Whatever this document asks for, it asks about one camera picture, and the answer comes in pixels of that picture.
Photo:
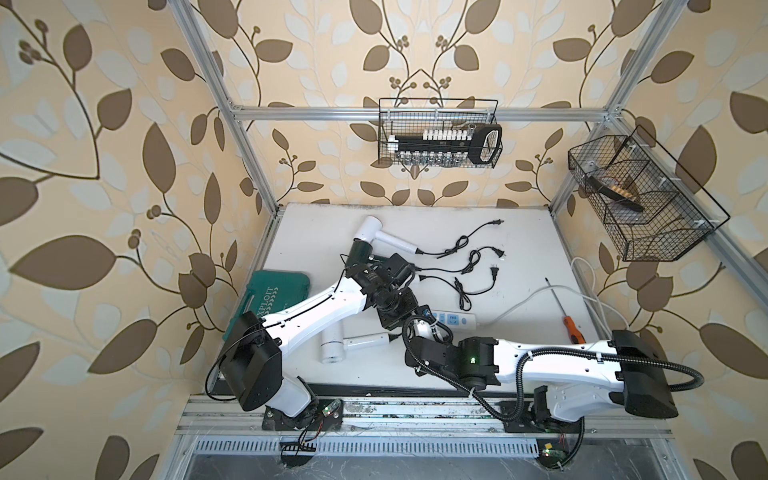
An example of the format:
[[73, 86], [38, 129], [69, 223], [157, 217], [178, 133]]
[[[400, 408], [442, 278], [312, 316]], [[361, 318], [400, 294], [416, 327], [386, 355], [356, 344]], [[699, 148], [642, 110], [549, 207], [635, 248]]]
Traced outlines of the white blue power strip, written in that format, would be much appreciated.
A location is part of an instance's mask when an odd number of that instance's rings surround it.
[[452, 330], [475, 331], [477, 329], [476, 316], [469, 312], [427, 309], [424, 312], [424, 316], [430, 321], [437, 321]]

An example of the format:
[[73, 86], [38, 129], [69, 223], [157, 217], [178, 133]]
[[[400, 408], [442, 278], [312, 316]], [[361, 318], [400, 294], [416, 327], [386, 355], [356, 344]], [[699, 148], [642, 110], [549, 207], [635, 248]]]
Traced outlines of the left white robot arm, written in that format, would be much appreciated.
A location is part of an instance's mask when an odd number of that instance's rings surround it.
[[338, 280], [317, 295], [264, 317], [243, 312], [206, 376], [206, 395], [216, 398], [211, 388], [218, 375], [229, 387], [228, 399], [245, 412], [268, 406], [289, 418], [304, 416], [313, 394], [284, 372], [283, 360], [328, 327], [370, 308], [387, 329], [402, 326], [418, 307], [410, 289], [415, 277], [415, 267], [398, 254], [373, 263], [349, 257]]

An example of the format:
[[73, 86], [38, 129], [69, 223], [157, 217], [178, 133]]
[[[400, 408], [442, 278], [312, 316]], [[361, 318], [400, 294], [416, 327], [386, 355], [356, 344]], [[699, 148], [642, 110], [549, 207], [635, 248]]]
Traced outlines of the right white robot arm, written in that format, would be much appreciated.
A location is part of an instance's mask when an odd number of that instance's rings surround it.
[[701, 387], [704, 376], [662, 358], [639, 335], [615, 330], [609, 340], [576, 345], [530, 345], [492, 337], [452, 342], [450, 329], [421, 316], [402, 327], [404, 359], [419, 376], [442, 380], [493, 418], [575, 423], [621, 407], [630, 415], [678, 415], [676, 392]]

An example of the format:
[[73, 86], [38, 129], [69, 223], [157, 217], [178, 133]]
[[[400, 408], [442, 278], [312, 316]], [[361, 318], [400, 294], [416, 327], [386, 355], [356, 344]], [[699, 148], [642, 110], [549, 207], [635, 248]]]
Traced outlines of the dark green hair dryer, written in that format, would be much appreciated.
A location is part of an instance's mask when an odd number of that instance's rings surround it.
[[[418, 250], [417, 255], [431, 256], [431, 257], [434, 257], [435, 259], [446, 258], [466, 248], [469, 245], [469, 241], [470, 241], [469, 235], [462, 235], [456, 240], [455, 244], [451, 248], [444, 249], [443, 251], [440, 251], [440, 252], [424, 252], [424, 251]], [[482, 252], [484, 250], [493, 251], [498, 258], [503, 258], [505, 255], [505, 252], [501, 248], [486, 245], [478, 249], [471, 250], [469, 252], [469, 256], [467, 259], [467, 264], [461, 269], [450, 270], [450, 269], [444, 269], [444, 268], [438, 268], [438, 267], [422, 268], [422, 267], [416, 266], [415, 270], [417, 272], [435, 271], [435, 272], [466, 275], [473, 272], [475, 267], [480, 263], [480, 260], [482, 258]], [[369, 248], [369, 245], [366, 242], [363, 242], [361, 240], [355, 240], [353, 242], [350, 253], [348, 254], [347, 263], [350, 263], [353, 260], [366, 263], [369, 261], [371, 256], [372, 256], [372, 249]]]

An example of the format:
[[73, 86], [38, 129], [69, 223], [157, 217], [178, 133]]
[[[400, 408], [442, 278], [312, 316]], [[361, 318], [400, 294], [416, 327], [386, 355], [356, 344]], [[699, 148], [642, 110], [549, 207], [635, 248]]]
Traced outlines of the green tool case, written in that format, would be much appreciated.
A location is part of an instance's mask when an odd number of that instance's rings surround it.
[[227, 340], [237, 318], [245, 312], [258, 317], [282, 311], [309, 297], [310, 279], [301, 272], [255, 271], [223, 335]]

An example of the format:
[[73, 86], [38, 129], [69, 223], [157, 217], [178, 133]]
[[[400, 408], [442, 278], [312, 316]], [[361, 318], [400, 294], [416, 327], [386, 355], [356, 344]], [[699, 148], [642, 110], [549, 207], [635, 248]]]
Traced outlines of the small green led board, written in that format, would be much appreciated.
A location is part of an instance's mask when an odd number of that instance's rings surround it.
[[327, 405], [325, 405], [322, 409], [322, 414], [324, 417], [329, 417], [332, 415], [335, 415], [337, 410], [340, 408], [341, 402], [339, 400], [334, 400]]

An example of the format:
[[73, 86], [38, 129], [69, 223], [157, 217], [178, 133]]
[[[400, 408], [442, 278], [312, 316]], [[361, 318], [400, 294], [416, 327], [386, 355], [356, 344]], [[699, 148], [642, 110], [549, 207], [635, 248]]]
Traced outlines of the brush in right basket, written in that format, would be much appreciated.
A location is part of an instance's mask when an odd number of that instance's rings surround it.
[[618, 206], [639, 213], [645, 210], [645, 207], [639, 203], [635, 195], [617, 186], [615, 183], [606, 182], [600, 175], [588, 174], [586, 183], [591, 193], [597, 193], [607, 198], [607, 202], [612, 206]]

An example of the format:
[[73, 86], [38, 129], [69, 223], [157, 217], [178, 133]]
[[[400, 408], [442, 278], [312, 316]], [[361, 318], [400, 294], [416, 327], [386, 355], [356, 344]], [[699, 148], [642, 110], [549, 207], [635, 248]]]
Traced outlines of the orange handled screwdriver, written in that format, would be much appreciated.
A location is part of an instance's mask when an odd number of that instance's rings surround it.
[[577, 325], [576, 325], [575, 321], [572, 319], [572, 317], [569, 316], [566, 313], [566, 311], [564, 309], [564, 306], [563, 306], [562, 302], [560, 301], [560, 299], [559, 299], [559, 297], [558, 297], [558, 295], [557, 295], [557, 293], [555, 291], [554, 286], [550, 283], [550, 281], [548, 279], [545, 279], [545, 282], [546, 282], [547, 286], [549, 287], [549, 290], [552, 293], [552, 295], [553, 295], [553, 297], [555, 299], [555, 302], [556, 302], [557, 306], [559, 307], [559, 309], [561, 311], [561, 314], [562, 314], [562, 317], [563, 317], [562, 321], [563, 321], [563, 324], [564, 324], [564, 326], [565, 326], [565, 328], [566, 328], [566, 330], [568, 332], [568, 336], [569, 336], [570, 342], [572, 344], [585, 344], [586, 343], [585, 337], [583, 336], [583, 334], [581, 333], [581, 331], [577, 327]]

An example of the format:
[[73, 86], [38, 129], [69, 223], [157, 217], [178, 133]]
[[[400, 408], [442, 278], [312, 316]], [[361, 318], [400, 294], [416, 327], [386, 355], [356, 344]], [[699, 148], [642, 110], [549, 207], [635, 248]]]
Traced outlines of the socket set rail black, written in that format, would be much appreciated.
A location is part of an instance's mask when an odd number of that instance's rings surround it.
[[383, 147], [393, 160], [409, 166], [493, 167], [503, 151], [502, 127], [470, 124], [463, 129], [390, 134], [385, 137]]

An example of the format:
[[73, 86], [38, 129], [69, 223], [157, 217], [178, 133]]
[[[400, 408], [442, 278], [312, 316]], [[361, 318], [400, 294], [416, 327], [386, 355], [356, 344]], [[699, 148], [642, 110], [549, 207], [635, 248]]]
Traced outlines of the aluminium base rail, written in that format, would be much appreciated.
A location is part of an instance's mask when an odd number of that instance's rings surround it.
[[636, 419], [621, 412], [598, 414], [585, 426], [540, 430], [504, 424], [466, 398], [341, 397], [339, 409], [304, 427], [288, 428], [276, 412], [243, 412], [235, 404], [193, 396], [170, 447], [175, 463], [195, 454], [318, 457], [534, 458], [550, 449], [601, 441], [648, 445], [670, 462], [676, 452], [664, 420]]

